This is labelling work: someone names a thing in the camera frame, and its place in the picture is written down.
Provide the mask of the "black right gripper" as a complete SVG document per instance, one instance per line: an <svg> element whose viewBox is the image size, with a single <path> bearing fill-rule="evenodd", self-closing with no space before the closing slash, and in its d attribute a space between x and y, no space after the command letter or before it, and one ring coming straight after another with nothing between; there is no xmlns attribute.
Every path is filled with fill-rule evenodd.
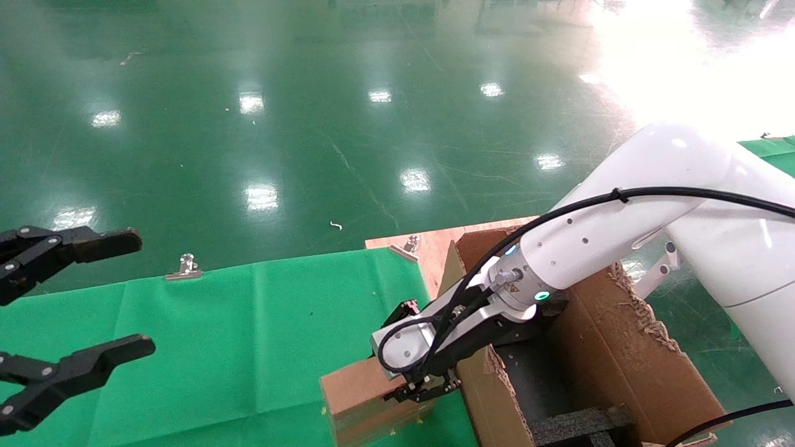
<svg viewBox="0 0 795 447"><path fill-rule="evenodd" d="M449 369L488 345L505 345L539 336L550 328L569 304L565 292L551 292L536 302L530 319L512 322L497 312L488 311L485 292L468 291L465 295L466 305L454 308L450 326L443 333L446 338L442 346L427 360L427 373L432 376L426 376L420 382L400 385L383 396L384 402L423 404L458 390L462 380L456 374L446 374ZM403 323L412 322L418 314L417 300L405 300L386 317L381 328L395 324L403 327Z"/></svg>

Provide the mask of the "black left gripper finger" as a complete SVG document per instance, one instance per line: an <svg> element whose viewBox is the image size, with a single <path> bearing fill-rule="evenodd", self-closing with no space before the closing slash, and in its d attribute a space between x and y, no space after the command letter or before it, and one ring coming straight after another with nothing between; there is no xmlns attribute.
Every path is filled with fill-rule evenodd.
<svg viewBox="0 0 795 447"><path fill-rule="evenodd" d="M68 399L104 387L115 368L155 350L149 336L134 334L75 351L56 363L3 351L1 380L22 390L2 402L2 435L37 428Z"/></svg>
<svg viewBox="0 0 795 447"><path fill-rule="evenodd" d="M20 227L1 234L1 304L7 306L74 263L141 251L136 229L98 233L90 227L52 231Z"/></svg>

